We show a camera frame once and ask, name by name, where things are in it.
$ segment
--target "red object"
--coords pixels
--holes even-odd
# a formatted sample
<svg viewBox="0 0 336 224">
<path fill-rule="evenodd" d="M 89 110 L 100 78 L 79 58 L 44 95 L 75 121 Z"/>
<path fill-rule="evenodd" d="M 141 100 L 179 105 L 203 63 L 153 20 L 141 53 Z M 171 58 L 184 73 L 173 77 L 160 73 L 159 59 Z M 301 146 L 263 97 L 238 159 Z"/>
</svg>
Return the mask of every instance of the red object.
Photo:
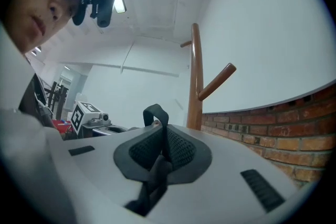
<svg viewBox="0 0 336 224">
<path fill-rule="evenodd" d="M 69 121 L 66 122 L 69 123 L 69 125 L 59 125 L 64 124 L 64 122 L 58 120 L 53 120 L 52 122 L 60 134 L 65 134 L 65 132 L 68 130 L 68 127 L 71 126 L 71 123 Z"/>
</svg>

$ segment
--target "man's mouth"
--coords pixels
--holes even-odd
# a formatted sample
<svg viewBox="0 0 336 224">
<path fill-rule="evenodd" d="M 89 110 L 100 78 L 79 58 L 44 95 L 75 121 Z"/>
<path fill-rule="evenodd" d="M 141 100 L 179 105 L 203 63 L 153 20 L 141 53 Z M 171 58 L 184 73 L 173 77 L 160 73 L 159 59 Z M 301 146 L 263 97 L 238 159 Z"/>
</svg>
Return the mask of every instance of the man's mouth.
<svg viewBox="0 0 336 224">
<path fill-rule="evenodd" d="M 40 18 L 38 18 L 36 16 L 32 16 L 32 18 L 33 18 L 33 21 L 36 23 L 38 29 L 40 30 L 42 36 L 44 36 L 44 34 L 46 33 L 45 24 L 43 23 L 43 21 Z"/>
</svg>

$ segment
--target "black and white pattern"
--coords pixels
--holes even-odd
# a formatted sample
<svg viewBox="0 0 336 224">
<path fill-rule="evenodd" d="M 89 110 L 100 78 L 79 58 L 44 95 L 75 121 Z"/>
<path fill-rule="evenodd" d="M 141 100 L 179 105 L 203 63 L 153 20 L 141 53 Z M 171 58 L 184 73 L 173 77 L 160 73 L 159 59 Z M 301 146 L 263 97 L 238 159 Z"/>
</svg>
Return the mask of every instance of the black and white pattern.
<svg viewBox="0 0 336 224">
<path fill-rule="evenodd" d="M 72 114 L 72 117 L 71 117 L 71 122 L 72 122 L 73 126 L 75 127 L 76 131 L 78 131 L 78 127 L 80 125 L 80 122 L 81 122 L 83 116 L 84 116 L 83 111 L 81 111 L 81 109 L 77 105 L 73 114 Z"/>
<path fill-rule="evenodd" d="M 90 112 L 100 112 L 99 109 L 95 108 L 92 104 L 90 103 L 83 103 L 81 102 L 83 106 L 85 106 Z"/>
</svg>

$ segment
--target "brick wall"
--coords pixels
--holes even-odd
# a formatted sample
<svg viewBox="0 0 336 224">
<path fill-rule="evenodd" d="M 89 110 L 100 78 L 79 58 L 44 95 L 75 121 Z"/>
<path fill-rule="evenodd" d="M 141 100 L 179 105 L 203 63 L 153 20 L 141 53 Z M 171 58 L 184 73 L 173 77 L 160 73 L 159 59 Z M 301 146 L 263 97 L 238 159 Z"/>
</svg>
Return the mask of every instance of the brick wall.
<svg viewBox="0 0 336 224">
<path fill-rule="evenodd" d="M 202 130 L 248 146 L 302 186 L 320 178 L 336 145 L 336 84 L 267 108 L 203 114 Z"/>
</svg>

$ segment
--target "person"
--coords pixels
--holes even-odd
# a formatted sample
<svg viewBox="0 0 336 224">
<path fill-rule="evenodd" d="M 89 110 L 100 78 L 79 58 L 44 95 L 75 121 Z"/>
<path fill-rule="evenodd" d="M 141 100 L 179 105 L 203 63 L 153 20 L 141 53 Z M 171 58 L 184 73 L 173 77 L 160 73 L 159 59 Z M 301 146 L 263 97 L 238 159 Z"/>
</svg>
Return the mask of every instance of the person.
<svg viewBox="0 0 336 224">
<path fill-rule="evenodd" d="M 75 25 L 83 21 L 83 0 L 4 0 L 0 17 L 13 43 L 24 56 L 73 20 Z M 43 126 L 54 127 L 46 110 L 43 86 L 35 74 L 29 84 L 19 109 L 37 118 Z"/>
</svg>

